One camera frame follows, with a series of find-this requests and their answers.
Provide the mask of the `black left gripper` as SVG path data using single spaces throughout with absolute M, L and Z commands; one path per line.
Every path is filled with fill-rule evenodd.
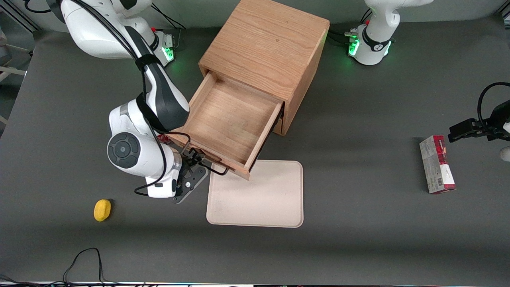
M 487 128 L 492 131 L 492 136 L 487 136 L 480 120 L 469 118 L 449 128 L 450 134 L 448 134 L 448 140 L 449 142 L 456 142 L 461 139 L 482 138 L 486 136 L 488 141 L 496 139 L 509 141 L 510 134 L 504 128 L 504 125 L 509 123 L 509 117 L 510 101 L 507 100 L 496 106 L 490 117 L 484 120 Z

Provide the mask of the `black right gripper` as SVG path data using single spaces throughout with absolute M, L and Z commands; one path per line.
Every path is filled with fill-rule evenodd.
M 182 148 L 181 150 L 181 158 L 182 158 L 182 170 L 190 170 L 195 166 L 201 166 L 204 168 L 211 168 L 211 162 L 204 160 L 206 155 L 204 151 L 201 149 L 191 148 Z

